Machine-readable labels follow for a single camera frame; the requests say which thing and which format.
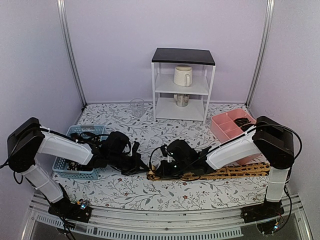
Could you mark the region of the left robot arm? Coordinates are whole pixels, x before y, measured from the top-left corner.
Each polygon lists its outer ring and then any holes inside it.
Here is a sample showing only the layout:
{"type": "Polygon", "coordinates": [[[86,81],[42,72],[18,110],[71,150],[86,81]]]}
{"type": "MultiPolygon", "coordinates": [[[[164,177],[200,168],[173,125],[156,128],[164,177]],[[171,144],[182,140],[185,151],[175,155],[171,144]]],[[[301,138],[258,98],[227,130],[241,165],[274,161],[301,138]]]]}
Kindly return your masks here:
{"type": "Polygon", "coordinates": [[[150,169],[138,153],[139,145],[119,131],[102,134],[85,131],[67,136],[43,127],[37,118],[31,117],[8,136],[7,160],[3,165],[29,180],[63,217],[70,217],[75,211],[74,204],[64,188],[37,164],[36,156],[47,154],[91,169],[111,166],[129,176],[150,169]]]}

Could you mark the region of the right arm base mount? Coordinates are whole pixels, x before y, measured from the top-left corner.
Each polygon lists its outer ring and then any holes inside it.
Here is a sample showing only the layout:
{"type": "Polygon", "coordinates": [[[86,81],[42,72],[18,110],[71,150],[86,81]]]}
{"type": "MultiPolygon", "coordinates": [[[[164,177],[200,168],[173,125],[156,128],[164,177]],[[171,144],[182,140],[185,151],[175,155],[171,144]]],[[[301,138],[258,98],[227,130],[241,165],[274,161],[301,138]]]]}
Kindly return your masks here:
{"type": "Polygon", "coordinates": [[[282,201],[270,202],[265,200],[263,203],[246,206],[241,208],[240,217],[245,223],[252,223],[273,217],[279,217],[284,214],[282,201]]]}

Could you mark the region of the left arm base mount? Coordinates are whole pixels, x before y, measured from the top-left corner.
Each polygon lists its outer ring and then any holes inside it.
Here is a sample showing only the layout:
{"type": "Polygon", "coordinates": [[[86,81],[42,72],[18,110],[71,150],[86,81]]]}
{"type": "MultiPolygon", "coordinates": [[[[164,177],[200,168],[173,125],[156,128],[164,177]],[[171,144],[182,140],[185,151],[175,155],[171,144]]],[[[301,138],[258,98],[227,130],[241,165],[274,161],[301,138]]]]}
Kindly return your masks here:
{"type": "Polygon", "coordinates": [[[89,204],[89,200],[80,199],[72,203],[68,198],[63,198],[56,203],[50,203],[48,213],[63,219],[88,223],[92,213],[89,204]]]}

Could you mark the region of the yellow beetle-print tie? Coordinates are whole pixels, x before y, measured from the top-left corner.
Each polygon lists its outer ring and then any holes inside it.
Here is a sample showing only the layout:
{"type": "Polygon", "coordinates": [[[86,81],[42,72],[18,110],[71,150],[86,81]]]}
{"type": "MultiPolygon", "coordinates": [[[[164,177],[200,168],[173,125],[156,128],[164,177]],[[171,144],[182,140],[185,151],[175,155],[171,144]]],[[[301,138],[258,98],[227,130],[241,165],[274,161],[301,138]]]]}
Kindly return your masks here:
{"type": "Polygon", "coordinates": [[[214,170],[212,173],[205,175],[196,175],[195,173],[185,173],[180,177],[162,177],[156,175],[153,170],[155,166],[152,166],[146,178],[150,181],[160,180],[182,180],[185,182],[196,181],[196,180],[219,180],[219,179],[237,179],[237,178],[249,178],[249,177],[263,177],[268,176],[271,167],[266,162],[257,162],[246,165],[231,165],[225,166],[218,170],[214,170]]]}

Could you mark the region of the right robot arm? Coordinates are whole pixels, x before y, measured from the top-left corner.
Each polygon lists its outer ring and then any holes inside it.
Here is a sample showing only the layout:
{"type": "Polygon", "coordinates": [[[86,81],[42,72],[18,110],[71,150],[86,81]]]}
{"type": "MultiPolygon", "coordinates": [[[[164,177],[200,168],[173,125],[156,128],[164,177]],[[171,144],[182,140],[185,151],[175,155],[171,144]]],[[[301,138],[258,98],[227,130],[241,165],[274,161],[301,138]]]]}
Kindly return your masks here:
{"type": "Polygon", "coordinates": [[[181,139],[163,145],[159,149],[165,159],[157,169],[151,167],[150,170],[166,179],[180,178],[187,173],[204,176],[240,159],[263,155],[270,170],[265,202],[259,206],[258,213],[262,218],[269,218],[278,210],[288,173],[299,156],[295,153],[294,138],[302,145],[302,139],[294,130],[260,116],[246,131],[216,147],[196,151],[181,139]]]}

